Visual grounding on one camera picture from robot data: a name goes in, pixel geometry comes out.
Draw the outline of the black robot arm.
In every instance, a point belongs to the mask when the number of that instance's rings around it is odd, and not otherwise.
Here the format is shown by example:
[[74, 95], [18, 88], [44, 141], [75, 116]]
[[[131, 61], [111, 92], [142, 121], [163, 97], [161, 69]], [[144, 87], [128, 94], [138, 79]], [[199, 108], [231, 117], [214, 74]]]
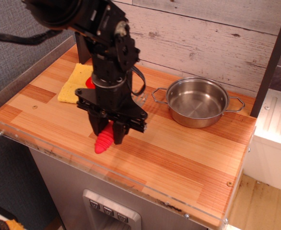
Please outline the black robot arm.
[[132, 98], [132, 75], [139, 73], [135, 63], [140, 51], [125, 13], [109, 0], [27, 0], [25, 4], [41, 25], [73, 30], [80, 62], [92, 59], [94, 88], [75, 93], [94, 133], [112, 123], [114, 143], [121, 144], [130, 129], [143, 132], [148, 115]]

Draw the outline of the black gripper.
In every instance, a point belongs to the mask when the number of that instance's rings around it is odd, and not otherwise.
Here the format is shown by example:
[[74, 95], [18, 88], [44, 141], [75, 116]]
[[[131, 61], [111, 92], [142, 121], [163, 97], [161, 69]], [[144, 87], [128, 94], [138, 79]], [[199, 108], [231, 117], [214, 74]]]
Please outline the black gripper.
[[127, 80], [114, 88], [78, 88], [75, 91], [79, 100], [77, 106], [88, 112], [93, 132], [98, 136], [113, 121], [114, 144], [122, 143], [132, 128], [144, 132], [148, 114], [132, 99], [132, 83]]

